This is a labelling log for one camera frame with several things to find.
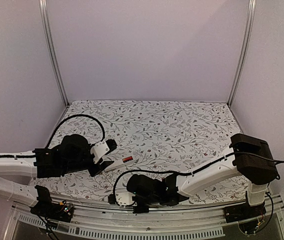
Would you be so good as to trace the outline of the white remote control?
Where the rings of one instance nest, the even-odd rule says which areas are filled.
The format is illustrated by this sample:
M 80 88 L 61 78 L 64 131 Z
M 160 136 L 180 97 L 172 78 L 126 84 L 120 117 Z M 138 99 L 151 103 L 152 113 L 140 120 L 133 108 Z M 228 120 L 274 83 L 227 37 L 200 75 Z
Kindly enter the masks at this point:
M 126 162 L 126 163 L 123 163 L 122 160 L 116 160 L 116 164 L 117 164 L 117 168 L 115 170 L 119 170 L 120 168 L 128 165 L 128 164 L 131 164 L 131 163 L 134 163 L 134 160 L 130 161 L 130 162 Z

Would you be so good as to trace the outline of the red battery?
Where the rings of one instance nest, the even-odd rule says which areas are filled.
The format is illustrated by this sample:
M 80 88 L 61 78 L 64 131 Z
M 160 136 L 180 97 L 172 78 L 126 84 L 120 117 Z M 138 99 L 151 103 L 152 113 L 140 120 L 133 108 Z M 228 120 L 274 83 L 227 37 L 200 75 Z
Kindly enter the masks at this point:
M 132 160 L 133 160 L 133 157 L 130 156 L 130 157 L 124 158 L 124 159 L 122 160 L 122 162 L 123 162 L 123 163 L 127 163 L 127 162 L 130 162 L 130 161 L 132 161 Z

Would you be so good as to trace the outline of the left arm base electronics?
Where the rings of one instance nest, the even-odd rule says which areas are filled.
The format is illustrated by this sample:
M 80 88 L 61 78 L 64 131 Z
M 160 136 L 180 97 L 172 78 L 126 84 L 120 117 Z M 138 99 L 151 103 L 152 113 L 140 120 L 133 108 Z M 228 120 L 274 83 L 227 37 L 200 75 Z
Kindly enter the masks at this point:
M 36 185 L 37 203 L 30 207 L 30 212 L 34 215 L 60 222 L 70 223 L 74 213 L 74 205 L 66 200 L 59 203 L 52 201 L 50 192 L 43 186 Z

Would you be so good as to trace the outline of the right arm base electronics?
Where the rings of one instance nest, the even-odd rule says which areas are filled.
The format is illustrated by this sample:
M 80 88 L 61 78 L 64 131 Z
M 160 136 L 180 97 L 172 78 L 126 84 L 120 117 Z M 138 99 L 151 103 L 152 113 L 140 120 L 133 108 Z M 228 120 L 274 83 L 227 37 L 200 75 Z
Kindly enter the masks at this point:
M 249 205 L 248 197 L 242 204 L 223 208 L 226 223 L 238 223 L 239 230 L 245 235 L 254 235 L 265 220 L 265 202 L 259 205 Z

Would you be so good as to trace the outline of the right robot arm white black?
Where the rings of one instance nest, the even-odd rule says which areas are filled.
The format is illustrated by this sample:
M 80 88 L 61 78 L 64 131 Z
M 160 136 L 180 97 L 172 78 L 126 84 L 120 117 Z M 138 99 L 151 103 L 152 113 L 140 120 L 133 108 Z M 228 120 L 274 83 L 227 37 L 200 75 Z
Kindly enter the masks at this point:
M 280 179 L 277 166 L 283 163 L 283 160 L 273 159 L 265 140 L 237 133 L 217 157 L 186 172 L 164 171 L 165 178 L 159 180 L 148 177 L 148 170 L 130 170 L 132 176 L 126 189 L 117 191 L 114 187 L 107 201 L 111 205 L 133 207 L 136 214 L 147 213 L 151 206 L 176 206 L 206 187 L 244 176 L 249 188 L 240 214 L 251 218 L 264 204 L 268 185 Z

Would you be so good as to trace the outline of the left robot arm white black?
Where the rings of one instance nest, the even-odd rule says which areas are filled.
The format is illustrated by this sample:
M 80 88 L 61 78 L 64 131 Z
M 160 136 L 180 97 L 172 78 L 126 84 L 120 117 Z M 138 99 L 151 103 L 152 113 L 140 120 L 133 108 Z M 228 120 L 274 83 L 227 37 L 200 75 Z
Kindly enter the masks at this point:
M 0 154 L 0 198 L 12 200 L 37 209 L 52 217 L 56 206 L 50 192 L 41 186 L 28 186 L 5 179 L 6 176 L 30 178 L 59 178 L 67 174 L 88 171 L 94 177 L 114 162 L 103 157 L 117 148 L 113 139 L 90 144 L 81 135 L 67 135 L 53 148 L 36 148 L 17 154 Z

